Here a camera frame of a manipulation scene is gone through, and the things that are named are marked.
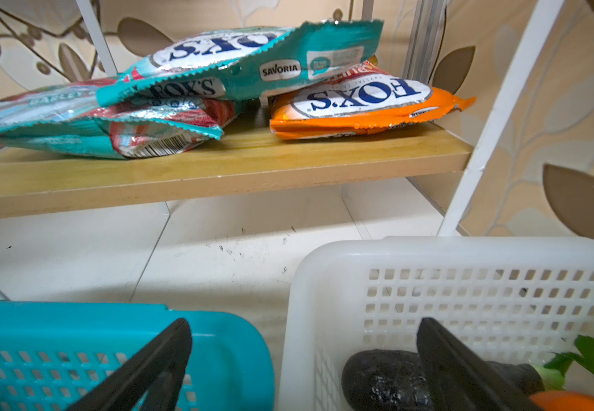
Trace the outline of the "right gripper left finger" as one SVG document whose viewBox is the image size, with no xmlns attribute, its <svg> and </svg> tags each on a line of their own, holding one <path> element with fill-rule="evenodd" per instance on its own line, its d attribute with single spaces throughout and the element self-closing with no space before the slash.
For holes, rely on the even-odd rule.
<svg viewBox="0 0 594 411">
<path fill-rule="evenodd" d="M 191 327 L 177 319 L 68 409 L 174 410 L 191 353 Z"/>
</svg>

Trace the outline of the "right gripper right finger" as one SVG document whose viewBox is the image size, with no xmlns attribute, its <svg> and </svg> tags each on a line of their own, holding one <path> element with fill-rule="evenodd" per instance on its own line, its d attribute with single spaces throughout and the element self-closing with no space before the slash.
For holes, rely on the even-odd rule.
<svg viewBox="0 0 594 411">
<path fill-rule="evenodd" d="M 538 410 L 434 318 L 424 318 L 417 349 L 436 410 Z"/>
</svg>

